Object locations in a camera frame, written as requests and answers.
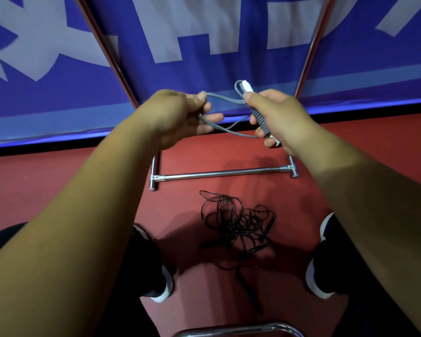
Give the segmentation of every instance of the forearm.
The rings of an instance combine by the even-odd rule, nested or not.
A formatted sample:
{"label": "forearm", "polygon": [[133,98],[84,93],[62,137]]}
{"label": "forearm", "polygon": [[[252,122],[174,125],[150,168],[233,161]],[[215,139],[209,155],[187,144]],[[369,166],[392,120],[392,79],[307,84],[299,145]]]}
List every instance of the forearm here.
{"label": "forearm", "polygon": [[298,151],[371,271],[421,331],[421,185],[323,128]]}
{"label": "forearm", "polygon": [[122,122],[0,250],[0,335],[73,336],[93,328],[156,153],[150,140],[134,115]]}

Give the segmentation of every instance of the metal frame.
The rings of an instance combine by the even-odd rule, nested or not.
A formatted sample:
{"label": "metal frame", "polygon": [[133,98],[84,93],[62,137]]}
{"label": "metal frame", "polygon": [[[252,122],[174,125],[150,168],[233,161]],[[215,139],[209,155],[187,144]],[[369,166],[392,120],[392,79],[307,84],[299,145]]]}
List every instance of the metal frame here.
{"label": "metal frame", "polygon": [[266,324],[257,324],[249,326],[215,326],[211,328],[184,330],[174,334],[173,337],[214,337],[214,336],[233,336],[249,335],[252,333],[269,333],[272,331],[284,331],[295,337],[304,337],[304,335],[293,326],[285,323],[275,322]]}
{"label": "metal frame", "polygon": [[[138,103],[136,101],[135,94],[133,92],[133,88],[131,87],[131,82],[125,76],[124,71],[118,64],[118,60],[115,57],[113,52],[113,48],[110,47],[108,41],[106,40],[105,36],[100,30],[97,21],[93,15],[93,12],[90,8],[90,5],[87,3],[86,0],[75,0],[83,13],[91,32],[94,34],[95,39],[97,40],[98,44],[100,45],[106,59],[109,62],[109,65],[112,67],[114,72],[117,74],[117,77],[122,84],[126,94],[128,95],[131,103],[133,104],[134,108],[138,107]],[[294,92],[294,97],[299,98],[301,95],[304,84],[307,80],[307,76],[309,74],[310,67],[312,66],[312,62],[315,57],[316,50],[318,49],[318,45],[320,43],[320,39],[322,38],[327,22],[330,17],[331,10],[334,6],[335,0],[326,0],[323,8],[321,10],[320,16],[318,18],[317,24],[315,26],[314,33],[312,35],[312,39],[310,41],[309,50],[306,56],[306,60],[304,62],[303,69],[299,76],[298,82],[296,84],[296,89]],[[282,167],[271,167],[271,168],[254,168],[254,169],[239,169],[239,170],[225,170],[225,171],[216,171],[216,172],[197,172],[192,174],[178,174],[178,175],[157,175],[157,160],[158,155],[155,156],[152,160],[151,165],[151,175],[150,175],[150,187],[149,189],[152,191],[156,190],[156,182],[162,181],[170,181],[170,180],[185,180],[191,178],[203,178],[203,177],[217,177],[217,176],[231,176],[231,175],[247,175],[247,174],[260,174],[260,173],[268,173],[268,172],[291,172],[292,178],[296,178],[299,176],[296,165],[293,161],[293,157],[289,156],[289,165],[282,166]]]}
{"label": "metal frame", "polygon": [[[315,30],[310,41],[309,50],[307,52],[306,60],[304,61],[303,69],[299,76],[298,82],[296,84],[294,97],[296,99],[301,96],[301,93],[304,89],[304,84],[306,83],[307,76],[312,66],[312,62],[315,58],[316,50],[320,44],[320,40],[323,37],[324,31],[326,29],[327,22],[334,7],[335,0],[326,0],[323,8],[321,10],[320,16],[315,26]],[[254,169],[238,169],[238,170],[224,170],[217,172],[197,172],[192,174],[177,174],[177,175],[157,175],[157,160],[158,155],[153,157],[151,163],[151,175],[150,175],[150,187],[151,191],[156,191],[156,182],[163,181],[173,181],[173,180],[187,180],[191,178],[204,178],[204,177],[219,177],[219,176],[233,176],[233,175],[247,175],[247,174],[263,174],[268,172],[291,172],[292,178],[297,178],[299,176],[296,169],[296,165],[293,161],[293,157],[289,156],[290,164],[282,167],[271,167],[271,168],[254,168]]]}

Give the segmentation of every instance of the tangled black cord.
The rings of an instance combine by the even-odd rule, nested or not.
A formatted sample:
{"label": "tangled black cord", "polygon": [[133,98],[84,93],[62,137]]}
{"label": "tangled black cord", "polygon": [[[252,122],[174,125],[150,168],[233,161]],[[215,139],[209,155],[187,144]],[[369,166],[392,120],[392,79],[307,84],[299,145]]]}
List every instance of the tangled black cord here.
{"label": "tangled black cord", "polygon": [[[254,308],[262,313],[257,296],[241,275],[240,269],[242,267],[258,267],[248,263],[249,259],[254,253],[264,248],[273,248],[268,233],[276,219],[276,214],[264,205],[258,205],[253,209],[244,208],[241,200],[237,197],[211,193],[206,190],[201,190],[200,195],[206,199],[201,207],[201,219],[206,227],[218,232],[217,238],[200,243],[201,256],[221,270],[236,270],[237,280],[247,292]],[[215,210],[205,214],[205,208],[208,208],[210,203],[215,204]],[[222,266],[203,253],[203,250],[216,246],[225,246],[228,252],[231,252],[237,241],[240,241],[242,250],[235,256],[236,264],[234,266]],[[248,241],[251,242],[252,247],[247,246]]]}

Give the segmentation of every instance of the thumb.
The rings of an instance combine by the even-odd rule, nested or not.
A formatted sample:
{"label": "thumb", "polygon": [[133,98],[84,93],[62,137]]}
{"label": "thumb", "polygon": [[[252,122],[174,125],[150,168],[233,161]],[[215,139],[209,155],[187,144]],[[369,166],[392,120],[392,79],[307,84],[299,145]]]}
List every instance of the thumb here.
{"label": "thumb", "polygon": [[264,117],[270,113],[271,109],[275,106],[275,103],[255,92],[245,92],[243,98],[248,106],[258,110]]}

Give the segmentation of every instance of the hand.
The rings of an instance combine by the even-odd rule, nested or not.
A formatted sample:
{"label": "hand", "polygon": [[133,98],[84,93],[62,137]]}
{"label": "hand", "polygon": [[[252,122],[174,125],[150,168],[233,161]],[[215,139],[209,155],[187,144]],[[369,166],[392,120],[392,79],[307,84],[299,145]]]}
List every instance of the hand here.
{"label": "hand", "polygon": [[[299,143],[319,127],[299,101],[280,91],[270,89],[260,93],[246,92],[243,97],[250,107],[262,114],[268,129],[289,155],[296,156]],[[253,115],[250,123],[257,124]],[[265,137],[264,130],[257,128],[256,136]],[[264,144],[271,148],[276,145],[276,141],[274,138],[267,138]]]}
{"label": "hand", "polygon": [[[151,96],[135,114],[149,126],[160,150],[174,146],[185,137],[204,135],[213,129],[198,119],[199,110],[209,112],[211,103],[207,102],[204,91],[197,95],[172,90],[160,90]],[[223,120],[223,114],[208,114],[211,122]]]}

